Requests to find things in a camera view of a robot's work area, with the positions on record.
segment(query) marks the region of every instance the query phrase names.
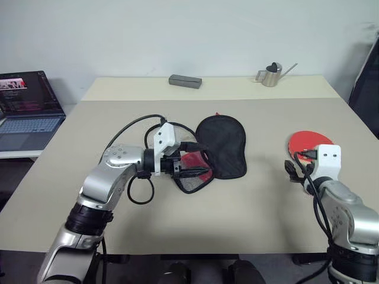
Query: laptop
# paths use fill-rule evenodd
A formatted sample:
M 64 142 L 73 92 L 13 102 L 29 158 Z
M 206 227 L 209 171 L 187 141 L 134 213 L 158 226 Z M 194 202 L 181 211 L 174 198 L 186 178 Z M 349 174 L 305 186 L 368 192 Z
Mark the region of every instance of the laptop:
M 66 118 L 43 71 L 0 74 L 0 151 L 43 150 Z

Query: floor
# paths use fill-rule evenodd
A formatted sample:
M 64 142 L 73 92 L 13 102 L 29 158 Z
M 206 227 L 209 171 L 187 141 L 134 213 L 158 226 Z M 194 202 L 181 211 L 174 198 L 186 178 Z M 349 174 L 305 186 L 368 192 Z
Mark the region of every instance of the floor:
M 0 160 L 0 210 L 1 200 L 11 196 L 17 185 L 33 165 L 27 159 Z M 22 251 L 0 251 L 1 284 L 34 283 L 43 253 Z M 297 266 L 289 254 L 240 254 L 240 259 L 249 260 L 261 272 L 267 284 L 295 283 L 317 270 L 322 263 Z M 114 284 L 153 284 L 159 275 L 177 260 L 162 260 L 159 255 L 131 256 L 126 264 L 108 265 L 107 283 Z M 181 260 L 192 271 L 194 284 L 222 284 L 221 271 L 233 260 Z M 100 283 L 101 269 L 98 271 Z M 329 283 L 327 273 L 307 283 Z

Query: table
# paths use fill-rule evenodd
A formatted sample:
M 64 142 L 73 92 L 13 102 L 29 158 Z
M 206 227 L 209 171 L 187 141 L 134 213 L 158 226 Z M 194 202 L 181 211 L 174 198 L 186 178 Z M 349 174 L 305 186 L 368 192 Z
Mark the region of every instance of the table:
M 137 84 L 138 88 L 128 85 L 137 79 L 98 79 L 59 128 L 0 214 L 0 249 L 48 250 L 105 145 L 131 120 L 161 113 L 171 121 L 195 129 L 202 119 L 218 112 L 237 118 L 245 128 L 246 176 L 214 180 L 192 195 L 182 193 L 169 176 L 153 177 L 156 195 L 150 204 L 135 205 L 126 194 L 122 196 L 114 211 L 114 221 L 106 229 L 108 252 L 325 251 L 327 241 L 314 218 L 311 197 L 299 184 L 290 183 L 284 170 L 284 160 L 288 159 L 286 142 L 296 131 L 312 130 L 339 144 L 342 147 L 341 181 L 377 211 L 379 165 L 374 157 L 379 156 L 379 143 L 324 79 L 317 78 L 314 84 L 310 78 L 305 79 L 309 81 L 304 85 L 304 92 L 309 91 L 311 98 L 277 98 L 279 88 L 283 88 L 278 85 L 265 89 L 272 99 L 253 99 L 260 95 L 252 92 L 252 99 L 230 96 L 232 99 L 213 101 L 210 97 L 216 96 L 212 93 L 206 100 L 187 97 L 187 100 L 173 101 L 166 97 L 152 101 L 152 98 L 141 97 L 143 92 L 138 91 L 146 88 L 151 79 L 138 79 L 141 83 Z M 116 80 L 124 82 L 120 84 L 122 87 L 111 84 Z M 227 78 L 219 80 L 224 82 L 225 88 L 229 85 L 227 81 Z M 99 97 L 97 90 L 101 88 L 107 100 Z M 178 96 L 192 92 L 173 88 L 178 90 Z M 252 83 L 251 88 L 255 90 L 260 86 Z M 166 86 L 156 87 L 155 91 L 160 95 L 163 89 Z M 276 98 L 269 90 L 277 93 Z M 289 91 L 289 86 L 283 88 L 283 93 Z M 315 98 L 317 92 L 322 93 L 322 98 Z M 143 121 L 130 128 L 117 142 L 143 146 L 144 132 L 155 123 L 156 120 Z M 149 185 L 142 180 L 135 181 L 133 190 L 143 194 L 149 190 Z
M 66 116 L 68 116 L 75 105 L 62 105 L 63 111 Z M 5 119 L 0 120 L 0 125 L 5 121 Z M 33 151 L 0 151 L 0 159 L 14 159 L 14 158 L 31 158 L 35 160 L 42 154 L 43 150 L 33 150 Z
M 278 98 L 339 98 L 320 75 L 285 76 L 268 88 L 255 78 L 204 78 L 199 89 L 168 84 L 168 78 L 98 78 L 83 101 L 204 101 Z

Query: laptop keyboard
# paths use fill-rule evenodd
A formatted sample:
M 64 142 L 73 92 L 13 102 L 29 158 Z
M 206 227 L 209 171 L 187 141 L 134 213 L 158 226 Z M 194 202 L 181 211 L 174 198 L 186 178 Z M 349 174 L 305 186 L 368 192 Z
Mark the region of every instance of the laptop keyboard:
M 6 120 L 0 126 L 0 134 L 51 132 L 60 118 L 38 118 L 34 120 Z

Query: cable connector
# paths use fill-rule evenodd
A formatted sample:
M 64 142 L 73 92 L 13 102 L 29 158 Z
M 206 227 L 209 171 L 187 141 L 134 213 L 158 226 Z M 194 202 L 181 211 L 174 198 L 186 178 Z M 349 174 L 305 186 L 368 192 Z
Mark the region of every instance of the cable connector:
M 206 145 L 196 143 L 196 142 L 181 142 L 179 150 L 190 153 L 190 152 L 208 150 L 208 147 Z
M 160 118 L 160 126 L 162 127 L 167 122 L 167 119 L 164 117 Z
M 299 152 L 300 155 L 303 157 L 312 159 L 312 160 L 317 160 L 317 150 L 307 150 L 307 151 L 301 151 Z
M 146 170 L 141 170 L 137 172 L 136 176 L 139 179 L 150 179 L 152 177 L 152 174 Z

